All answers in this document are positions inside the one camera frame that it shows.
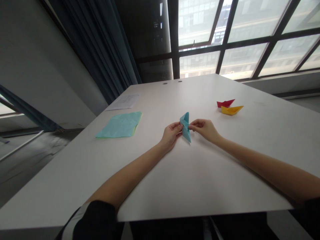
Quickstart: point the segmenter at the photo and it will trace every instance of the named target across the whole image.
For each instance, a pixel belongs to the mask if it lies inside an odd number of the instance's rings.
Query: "hand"
[[[173,149],[177,139],[182,136],[182,127],[183,125],[180,124],[180,122],[175,122],[164,129],[164,133],[159,144],[164,147],[166,152]]]
[[[200,133],[205,139],[213,144],[217,144],[222,139],[211,120],[208,119],[196,119],[190,123],[188,128],[194,132]]]

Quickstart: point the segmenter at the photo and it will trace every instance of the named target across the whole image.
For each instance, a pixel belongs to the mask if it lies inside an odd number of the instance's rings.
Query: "dark blue curtain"
[[[141,83],[113,0],[50,3],[108,104]]]
[[[42,130],[54,131],[61,128],[58,124],[47,118],[41,112],[31,107],[28,103],[21,98],[14,95],[8,89],[0,85],[0,94],[4,96],[12,105],[19,110],[19,112],[26,115],[31,121],[37,124]]]

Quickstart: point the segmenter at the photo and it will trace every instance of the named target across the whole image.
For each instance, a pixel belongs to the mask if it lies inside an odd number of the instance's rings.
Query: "origami boat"
[[[230,107],[230,105],[233,103],[235,99],[229,100],[229,101],[224,101],[224,102],[217,102],[218,107],[224,106],[224,107]]]
[[[232,107],[232,108],[226,108],[224,106],[221,106],[221,112],[228,115],[234,115],[237,112],[239,112],[241,108],[243,108],[243,106]]]

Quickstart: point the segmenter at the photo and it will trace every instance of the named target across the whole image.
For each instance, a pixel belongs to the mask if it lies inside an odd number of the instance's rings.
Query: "black sleeve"
[[[320,239],[320,198],[308,200],[305,208],[289,212],[313,239]]]
[[[102,201],[93,201],[80,207],[61,230],[56,240],[72,234],[73,240],[118,239],[123,224],[116,221],[114,206]]]

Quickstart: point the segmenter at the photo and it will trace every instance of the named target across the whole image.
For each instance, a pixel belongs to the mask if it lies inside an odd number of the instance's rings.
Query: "glass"
[[[239,0],[228,42],[273,35],[288,0]]]
[[[320,27],[319,0],[301,0],[283,33]]]
[[[216,73],[219,53],[220,51],[180,57],[180,78]]]
[[[232,4],[232,0],[224,0],[223,1],[223,5],[222,5],[222,9],[221,9],[220,16],[218,19],[218,23],[217,23],[216,29],[214,31],[213,38],[212,38],[210,45],[180,49],[179,52],[221,45],[223,42],[223,39],[224,39],[224,33],[226,31],[226,27],[227,27],[231,4]]]
[[[7,99],[4,98],[4,96],[2,96],[0,94],[0,97],[5,100],[6,102],[9,102]],[[11,108],[8,108],[6,105],[3,105],[2,103],[0,103],[0,115],[2,114],[8,114],[8,113],[14,113],[15,111],[12,110]]]
[[[251,77],[266,43],[227,49],[224,53],[220,75],[230,79],[243,79]]]
[[[141,63],[142,83],[173,80],[172,59]]]
[[[136,58],[171,52],[167,0],[115,1]]]
[[[259,76],[292,72],[319,36],[317,34],[278,41]]]
[[[308,60],[302,65],[299,70],[318,68],[320,67],[320,46],[311,54]]]
[[[179,46],[209,41],[219,0],[179,0]]]

